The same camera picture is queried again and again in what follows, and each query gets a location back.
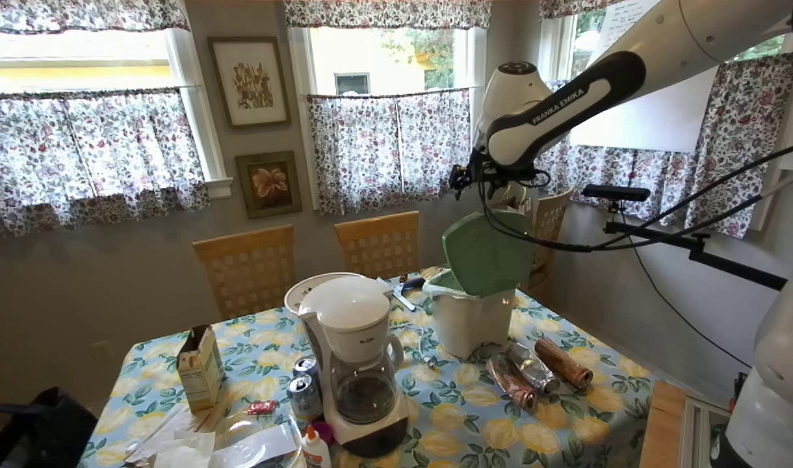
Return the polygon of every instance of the picture frame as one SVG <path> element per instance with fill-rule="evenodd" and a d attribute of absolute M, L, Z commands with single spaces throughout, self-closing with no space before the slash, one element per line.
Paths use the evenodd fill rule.
<path fill-rule="evenodd" d="M 273 38 L 210 39 L 210 52 L 234 129 L 288 122 L 286 87 Z"/>
<path fill-rule="evenodd" d="M 250 220 L 294 213 L 302 208 L 290 152 L 237 157 L 237 175 Z"/>

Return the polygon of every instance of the wooden chair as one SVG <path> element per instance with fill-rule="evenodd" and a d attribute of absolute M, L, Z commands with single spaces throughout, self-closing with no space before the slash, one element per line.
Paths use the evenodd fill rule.
<path fill-rule="evenodd" d="M 284 305 L 294 286 L 294 230 L 262 230 L 193 242 L 224 317 Z"/>
<path fill-rule="evenodd" d="M 394 279 L 418 270 L 418 211 L 334 224 L 346 270 Z"/>
<path fill-rule="evenodd" d="M 535 208 L 529 211 L 533 220 L 533 238 L 544 242 L 555 242 L 562 220 L 570 208 L 572 191 L 551 199 L 541 199 Z M 551 256 L 549 247 L 535 247 L 529 257 L 529 274 L 527 274 L 527 295 L 537 302 L 549 302 L 549 270 L 551 270 Z"/>

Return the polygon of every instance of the bottle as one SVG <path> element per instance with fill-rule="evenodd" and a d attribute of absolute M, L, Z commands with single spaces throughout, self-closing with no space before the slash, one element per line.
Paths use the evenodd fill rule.
<path fill-rule="evenodd" d="M 307 432 L 302 434 L 302 454 L 307 458 L 307 468 L 333 468 L 327 445 L 319 441 L 319 432 L 315 426 L 307 426 Z"/>

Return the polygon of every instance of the dark bag on floor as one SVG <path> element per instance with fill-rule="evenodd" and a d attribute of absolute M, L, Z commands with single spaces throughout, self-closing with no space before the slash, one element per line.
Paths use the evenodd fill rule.
<path fill-rule="evenodd" d="M 11 421 L 0 432 L 0 465 L 73 468 L 78 465 L 96 420 L 57 389 L 29 407 L 3 407 Z"/>

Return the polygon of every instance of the floral tablecloth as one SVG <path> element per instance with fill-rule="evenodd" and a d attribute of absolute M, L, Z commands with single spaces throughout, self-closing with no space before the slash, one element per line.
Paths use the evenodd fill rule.
<path fill-rule="evenodd" d="M 390 324 L 406 348 L 397 386 L 411 407 L 407 441 L 376 461 L 341 454 L 341 465 L 637 465 L 655 377 L 524 295 L 514 302 L 510 337 L 523 346 L 546 337 L 589 367 L 594 377 L 585 394 L 562 386 L 523 411 L 483 367 L 440 348 L 428 312 L 394 307 Z M 278 307 L 215 324 L 213 330 L 229 411 L 250 400 L 286 400 L 290 367 L 308 354 L 297 316 Z M 128 352 L 81 465 L 121 465 L 125 448 L 182 400 L 174 357 L 185 337 Z"/>

